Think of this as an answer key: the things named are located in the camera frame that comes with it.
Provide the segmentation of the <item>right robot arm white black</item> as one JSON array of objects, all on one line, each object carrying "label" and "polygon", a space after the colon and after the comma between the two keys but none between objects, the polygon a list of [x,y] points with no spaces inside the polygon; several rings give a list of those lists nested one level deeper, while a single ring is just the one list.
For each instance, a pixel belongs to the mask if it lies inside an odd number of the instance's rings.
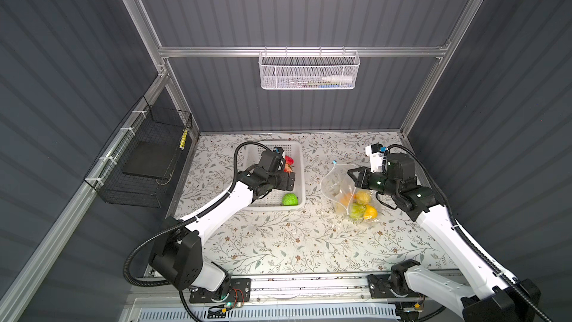
[{"label": "right robot arm white black", "polygon": [[347,171],[354,186],[391,197],[392,209],[401,210],[435,239],[467,281],[455,283],[408,259],[391,268],[388,285],[396,297],[424,295],[464,321],[548,321],[538,307],[539,288],[518,279],[470,236],[434,181],[429,186],[418,183],[421,162],[408,149],[393,153],[374,145],[368,155],[369,167]]}]

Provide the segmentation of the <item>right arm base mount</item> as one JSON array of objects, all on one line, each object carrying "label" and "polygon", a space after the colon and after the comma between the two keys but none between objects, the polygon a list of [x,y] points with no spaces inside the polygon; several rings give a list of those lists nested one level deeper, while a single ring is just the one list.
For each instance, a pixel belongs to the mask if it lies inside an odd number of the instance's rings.
[{"label": "right arm base mount", "polygon": [[368,274],[366,276],[369,293],[374,299],[388,298],[412,298],[414,296],[421,297],[422,294],[414,292],[406,282],[405,273],[413,268],[420,266],[421,263],[414,259],[408,259],[404,262],[395,264],[389,273],[384,274]]}]

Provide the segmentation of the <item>yellow round fruit toy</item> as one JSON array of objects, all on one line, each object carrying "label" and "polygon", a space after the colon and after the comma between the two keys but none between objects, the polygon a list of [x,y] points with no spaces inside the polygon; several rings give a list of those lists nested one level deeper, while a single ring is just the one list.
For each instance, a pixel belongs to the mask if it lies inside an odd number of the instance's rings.
[{"label": "yellow round fruit toy", "polygon": [[366,205],[364,213],[363,213],[363,219],[364,220],[372,220],[372,219],[376,219],[378,217],[378,211],[375,207],[372,207],[370,205]]}]

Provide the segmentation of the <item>white plastic basket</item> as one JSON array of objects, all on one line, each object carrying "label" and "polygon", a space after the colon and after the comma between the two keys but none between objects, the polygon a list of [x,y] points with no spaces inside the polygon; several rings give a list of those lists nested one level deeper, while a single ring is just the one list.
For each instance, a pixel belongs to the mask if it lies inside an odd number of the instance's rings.
[{"label": "white plastic basket", "polygon": [[[275,147],[280,147],[284,150],[285,156],[290,157],[293,160],[293,165],[290,167],[293,170],[295,179],[293,182],[293,190],[291,192],[282,191],[278,189],[273,189],[264,198],[254,201],[250,206],[245,208],[245,210],[256,211],[256,212],[270,212],[270,211],[289,211],[298,210],[306,202],[306,182],[305,182],[305,161],[302,155],[302,146],[297,141],[290,140],[265,140],[261,143],[268,148],[274,149]],[[261,158],[263,148],[249,145],[244,149],[243,153],[239,156],[240,170],[244,170],[250,165],[258,163]],[[287,194],[294,194],[298,199],[297,205],[284,205],[282,200]]]}]

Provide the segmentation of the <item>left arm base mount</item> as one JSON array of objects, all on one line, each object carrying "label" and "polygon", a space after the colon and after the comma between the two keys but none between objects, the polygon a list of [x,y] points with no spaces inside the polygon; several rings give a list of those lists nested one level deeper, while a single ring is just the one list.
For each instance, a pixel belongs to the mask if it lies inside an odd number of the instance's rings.
[{"label": "left arm base mount", "polygon": [[210,304],[210,303],[245,303],[250,301],[252,280],[250,278],[231,277],[223,281],[221,287],[210,292],[207,289],[197,288],[191,292],[189,303]]}]

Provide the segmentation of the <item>clear zip top bag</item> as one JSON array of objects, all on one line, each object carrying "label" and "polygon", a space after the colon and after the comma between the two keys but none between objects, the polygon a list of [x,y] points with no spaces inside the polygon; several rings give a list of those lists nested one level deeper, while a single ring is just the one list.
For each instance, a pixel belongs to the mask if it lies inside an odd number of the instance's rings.
[{"label": "clear zip top bag", "polygon": [[[322,178],[320,181],[320,190],[322,194],[332,203],[335,212],[339,215],[345,216],[347,219],[352,220],[353,222],[375,222],[380,218],[380,210],[381,204],[375,200],[375,196],[372,191],[366,189],[359,189],[354,186],[353,181],[347,174],[347,171],[352,168],[357,168],[358,165],[356,164],[345,164],[340,162],[333,162],[333,166],[330,171]],[[355,193],[358,191],[367,191],[372,196],[372,201],[370,202],[370,206],[375,207],[378,211],[378,217],[372,220],[354,220],[349,217],[348,210],[342,207],[338,201],[343,194],[352,193],[354,195],[354,201],[352,204],[356,204],[355,202]]]}]

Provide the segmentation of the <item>yellow wrinkled fruit toy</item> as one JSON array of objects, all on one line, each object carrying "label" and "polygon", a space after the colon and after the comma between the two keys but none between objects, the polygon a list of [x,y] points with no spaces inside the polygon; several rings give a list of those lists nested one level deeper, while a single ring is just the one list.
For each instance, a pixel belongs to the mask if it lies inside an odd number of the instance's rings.
[{"label": "yellow wrinkled fruit toy", "polygon": [[355,202],[360,205],[368,205],[372,201],[372,196],[367,191],[358,191],[355,193]]}]

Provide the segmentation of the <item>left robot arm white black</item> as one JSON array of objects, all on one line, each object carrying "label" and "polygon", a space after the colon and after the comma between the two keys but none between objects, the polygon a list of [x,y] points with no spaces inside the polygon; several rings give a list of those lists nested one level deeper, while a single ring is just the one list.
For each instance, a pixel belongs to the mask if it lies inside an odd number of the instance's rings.
[{"label": "left robot arm white black", "polygon": [[274,190],[293,191],[295,174],[285,171],[281,147],[262,149],[257,164],[238,169],[233,162],[233,181],[219,196],[183,218],[183,227],[153,240],[149,265],[178,291],[204,289],[224,296],[230,290],[230,274],[203,257],[203,246],[214,232],[232,216]]}]

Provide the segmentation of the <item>orange carrot toy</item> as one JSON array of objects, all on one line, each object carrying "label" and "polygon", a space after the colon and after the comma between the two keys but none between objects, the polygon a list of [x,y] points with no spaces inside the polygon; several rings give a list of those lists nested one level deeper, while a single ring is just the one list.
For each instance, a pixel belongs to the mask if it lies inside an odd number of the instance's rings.
[{"label": "orange carrot toy", "polygon": [[341,195],[338,203],[347,210],[353,201],[354,195],[352,193],[347,193]]}]

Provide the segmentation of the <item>red strawberry toy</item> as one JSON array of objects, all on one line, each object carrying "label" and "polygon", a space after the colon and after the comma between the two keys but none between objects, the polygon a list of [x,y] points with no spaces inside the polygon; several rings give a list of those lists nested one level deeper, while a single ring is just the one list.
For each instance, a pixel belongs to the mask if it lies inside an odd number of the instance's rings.
[{"label": "red strawberry toy", "polygon": [[293,167],[294,167],[294,160],[291,157],[286,156],[285,157],[284,171],[287,173],[292,173]]}]

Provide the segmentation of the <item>green pear toy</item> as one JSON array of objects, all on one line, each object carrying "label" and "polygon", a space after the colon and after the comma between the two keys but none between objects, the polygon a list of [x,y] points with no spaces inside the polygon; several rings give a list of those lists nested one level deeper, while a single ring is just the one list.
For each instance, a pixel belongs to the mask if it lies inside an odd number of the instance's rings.
[{"label": "green pear toy", "polygon": [[361,204],[350,204],[348,214],[351,219],[360,220],[364,217],[366,206]]}]

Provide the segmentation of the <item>green lime toy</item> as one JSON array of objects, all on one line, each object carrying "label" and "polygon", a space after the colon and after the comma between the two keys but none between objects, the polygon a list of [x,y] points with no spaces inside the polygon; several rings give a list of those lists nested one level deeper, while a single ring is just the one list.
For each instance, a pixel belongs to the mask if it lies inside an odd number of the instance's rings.
[{"label": "green lime toy", "polygon": [[298,206],[299,205],[299,198],[293,193],[288,193],[282,197],[282,205],[284,207]]}]

